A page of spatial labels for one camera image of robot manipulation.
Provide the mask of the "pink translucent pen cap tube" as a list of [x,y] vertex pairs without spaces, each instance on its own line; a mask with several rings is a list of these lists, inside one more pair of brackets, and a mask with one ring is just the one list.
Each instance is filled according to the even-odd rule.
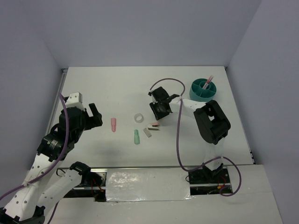
[[111,118],[111,130],[112,132],[116,132],[116,118]]

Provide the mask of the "clear tape roll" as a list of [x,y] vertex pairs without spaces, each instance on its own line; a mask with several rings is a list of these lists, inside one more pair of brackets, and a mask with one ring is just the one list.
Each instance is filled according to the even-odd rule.
[[134,116],[134,120],[136,123],[142,123],[144,120],[144,117],[141,113],[138,113]]

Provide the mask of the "grey eraser block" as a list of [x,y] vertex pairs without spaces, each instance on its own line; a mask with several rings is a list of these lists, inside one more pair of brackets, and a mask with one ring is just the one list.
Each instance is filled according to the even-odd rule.
[[144,131],[144,133],[146,134],[146,136],[147,136],[148,138],[150,138],[150,137],[152,136],[152,134],[150,133],[150,131],[149,131],[148,128],[144,128],[143,131]]

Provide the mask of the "pink pen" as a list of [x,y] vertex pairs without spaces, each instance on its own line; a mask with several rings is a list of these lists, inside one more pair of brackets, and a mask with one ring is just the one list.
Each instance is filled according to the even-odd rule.
[[210,85],[211,81],[213,79],[213,76],[210,76],[207,81],[205,82],[204,86],[203,86],[203,89],[207,89],[208,86]]

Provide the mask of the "thin purple pen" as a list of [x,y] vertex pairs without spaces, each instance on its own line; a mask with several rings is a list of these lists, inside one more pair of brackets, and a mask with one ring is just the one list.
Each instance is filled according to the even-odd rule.
[[210,78],[205,82],[205,84],[203,86],[204,90],[208,87],[209,83],[210,83]]

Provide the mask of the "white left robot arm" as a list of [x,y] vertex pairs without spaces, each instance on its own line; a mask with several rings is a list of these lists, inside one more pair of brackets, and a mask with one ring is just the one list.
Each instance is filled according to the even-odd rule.
[[2,224],[42,224],[52,208],[76,186],[100,187],[105,179],[82,163],[73,163],[60,179],[47,188],[47,184],[79,141],[83,131],[102,126],[102,115],[94,103],[89,104],[92,116],[81,103],[65,104],[59,122],[42,138],[35,161],[11,201],[0,209]]

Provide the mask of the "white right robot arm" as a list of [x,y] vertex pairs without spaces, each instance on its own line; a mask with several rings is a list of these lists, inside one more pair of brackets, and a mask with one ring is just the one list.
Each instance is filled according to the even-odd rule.
[[[183,98],[178,94],[169,95],[163,87],[150,89],[148,95],[152,98],[149,106],[156,120],[161,120],[171,113],[178,114],[176,153],[180,167],[189,173],[202,169],[203,177],[207,182],[216,181],[223,169],[222,153],[217,145],[224,141],[231,128],[231,124],[220,105],[215,100],[198,102]],[[207,145],[205,147],[204,162],[193,169],[184,167],[180,158],[179,133],[182,115],[195,119],[200,139]]]

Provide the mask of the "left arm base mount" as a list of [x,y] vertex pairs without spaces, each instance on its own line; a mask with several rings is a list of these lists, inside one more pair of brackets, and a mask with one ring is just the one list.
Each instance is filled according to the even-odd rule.
[[79,185],[73,187],[64,198],[92,198],[95,202],[106,202],[107,172],[92,171],[82,162],[75,162],[69,170],[74,169],[83,175]]

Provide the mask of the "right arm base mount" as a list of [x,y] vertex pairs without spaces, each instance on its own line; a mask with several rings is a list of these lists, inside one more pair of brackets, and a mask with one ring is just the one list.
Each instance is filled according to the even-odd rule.
[[185,180],[190,185],[190,194],[197,195],[215,195],[222,190],[223,194],[232,194],[231,182],[227,168],[219,168],[216,171],[210,171],[208,168],[198,169],[189,172]]

